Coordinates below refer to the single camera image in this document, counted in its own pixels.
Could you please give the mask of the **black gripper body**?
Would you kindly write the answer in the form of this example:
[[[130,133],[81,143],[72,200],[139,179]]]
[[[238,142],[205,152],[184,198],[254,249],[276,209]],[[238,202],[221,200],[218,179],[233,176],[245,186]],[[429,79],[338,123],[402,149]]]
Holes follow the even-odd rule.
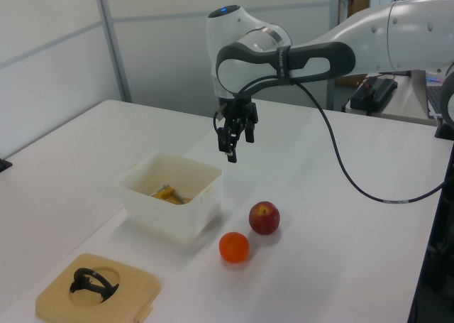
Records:
[[[224,99],[225,105],[223,117],[229,121],[247,119],[253,123],[258,122],[258,112],[256,104],[252,101],[251,96],[238,96],[232,99]]]

